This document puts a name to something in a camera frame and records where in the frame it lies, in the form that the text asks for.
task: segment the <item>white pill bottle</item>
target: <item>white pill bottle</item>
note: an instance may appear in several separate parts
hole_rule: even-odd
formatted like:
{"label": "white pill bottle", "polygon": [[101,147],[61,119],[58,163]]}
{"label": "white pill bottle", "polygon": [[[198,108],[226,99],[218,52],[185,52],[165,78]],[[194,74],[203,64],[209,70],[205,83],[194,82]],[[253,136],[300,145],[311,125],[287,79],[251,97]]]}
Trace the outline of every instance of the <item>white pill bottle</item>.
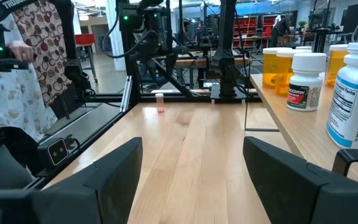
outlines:
{"label": "white pill bottle", "polygon": [[358,149],[358,42],[347,50],[346,66],[336,78],[327,132],[339,147]]}

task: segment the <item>ceiling light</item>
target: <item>ceiling light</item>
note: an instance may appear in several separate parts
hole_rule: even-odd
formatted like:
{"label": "ceiling light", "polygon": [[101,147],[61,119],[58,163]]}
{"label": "ceiling light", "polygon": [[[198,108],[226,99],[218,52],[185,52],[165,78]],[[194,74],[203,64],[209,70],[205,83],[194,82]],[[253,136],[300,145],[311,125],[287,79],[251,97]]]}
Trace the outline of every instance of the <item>ceiling light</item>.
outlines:
{"label": "ceiling light", "polygon": [[276,1],[272,1],[271,6],[274,6],[276,4],[280,4],[281,2],[284,2],[285,0],[276,0]]}
{"label": "ceiling light", "polygon": [[106,7],[106,1],[105,0],[94,0],[94,4],[97,7]]}
{"label": "ceiling light", "polygon": [[90,19],[89,16],[80,16],[81,21],[87,21],[88,19]]}
{"label": "ceiling light", "polygon": [[170,7],[171,9],[178,8],[178,7],[179,7],[179,2],[173,1],[173,2],[171,2],[171,4],[169,5],[169,7]]}
{"label": "ceiling light", "polygon": [[208,1],[208,3],[214,4],[215,6],[220,6],[221,0],[210,0]]}

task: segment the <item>white cloth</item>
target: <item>white cloth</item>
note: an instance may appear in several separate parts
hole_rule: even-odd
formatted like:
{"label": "white cloth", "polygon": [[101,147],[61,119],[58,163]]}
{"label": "white cloth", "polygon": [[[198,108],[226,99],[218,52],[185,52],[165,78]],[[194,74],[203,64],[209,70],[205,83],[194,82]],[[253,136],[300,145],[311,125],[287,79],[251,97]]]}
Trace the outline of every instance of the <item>white cloth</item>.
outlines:
{"label": "white cloth", "polygon": [[278,22],[280,22],[280,20],[281,20],[281,16],[278,15],[278,16],[274,19],[274,25],[273,25],[273,27],[274,27]]}
{"label": "white cloth", "polygon": [[[6,17],[1,24],[10,30],[5,32],[5,43],[23,41],[12,15]],[[32,64],[28,70],[0,72],[0,127],[21,128],[39,141],[56,120],[52,109],[44,105]]]}

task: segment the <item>light wood tabletop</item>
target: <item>light wood tabletop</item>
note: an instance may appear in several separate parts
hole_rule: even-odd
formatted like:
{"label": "light wood tabletop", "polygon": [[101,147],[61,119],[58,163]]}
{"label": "light wood tabletop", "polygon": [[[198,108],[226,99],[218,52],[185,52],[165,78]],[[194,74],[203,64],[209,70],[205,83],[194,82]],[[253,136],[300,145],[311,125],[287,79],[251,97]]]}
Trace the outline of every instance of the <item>light wood tabletop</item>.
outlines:
{"label": "light wood tabletop", "polygon": [[[326,131],[333,88],[322,88],[316,111],[301,112],[287,108],[287,98],[276,95],[272,89],[262,88],[262,74],[251,75],[251,82],[292,153],[332,170],[335,155],[340,150]],[[348,177],[358,181],[358,163],[351,165]]]}
{"label": "light wood tabletop", "polygon": [[[270,223],[242,155],[242,104],[138,104],[46,187],[78,172],[133,137],[143,139],[140,180],[128,223]],[[249,118],[275,126],[262,103]],[[248,127],[261,126],[248,122]],[[250,133],[289,150],[280,133]]]}

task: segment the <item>patterned cloth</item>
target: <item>patterned cloth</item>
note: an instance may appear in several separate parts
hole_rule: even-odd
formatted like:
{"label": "patterned cloth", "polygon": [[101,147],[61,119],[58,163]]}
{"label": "patterned cloth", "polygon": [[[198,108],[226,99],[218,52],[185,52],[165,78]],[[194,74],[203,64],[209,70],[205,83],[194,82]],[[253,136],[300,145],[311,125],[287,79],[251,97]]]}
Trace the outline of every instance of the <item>patterned cloth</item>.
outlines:
{"label": "patterned cloth", "polygon": [[71,83],[64,75],[67,55],[62,21],[56,7],[44,0],[17,10],[13,16],[24,42],[34,49],[33,65],[42,98],[50,105]]}
{"label": "patterned cloth", "polygon": [[[6,17],[1,24],[10,30],[5,32],[6,43],[22,41],[12,15]],[[0,127],[21,128],[39,141],[56,120],[52,109],[45,107],[32,64],[28,70],[0,72]]]}

